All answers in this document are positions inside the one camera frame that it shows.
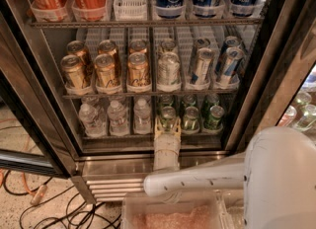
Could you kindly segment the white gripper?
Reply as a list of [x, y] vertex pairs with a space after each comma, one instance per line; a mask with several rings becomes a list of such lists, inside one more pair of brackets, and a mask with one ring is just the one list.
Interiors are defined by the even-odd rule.
[[153, 170], [178, 169], [178, 159], [181, 147], [181, 119], [176, 118], [174, 126], [175, 134], [162, 134], [162, 125], [159, 116], [155, 116], [154, 122], [154, 165]]

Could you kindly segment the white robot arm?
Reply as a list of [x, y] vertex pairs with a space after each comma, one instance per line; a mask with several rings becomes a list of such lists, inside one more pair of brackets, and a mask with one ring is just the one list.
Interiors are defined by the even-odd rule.
[[144, 180], [150, 196], [243, 190], [245, 229], [316, 229], [316, 144], [290, 128], [267, 127], [245, 152]]

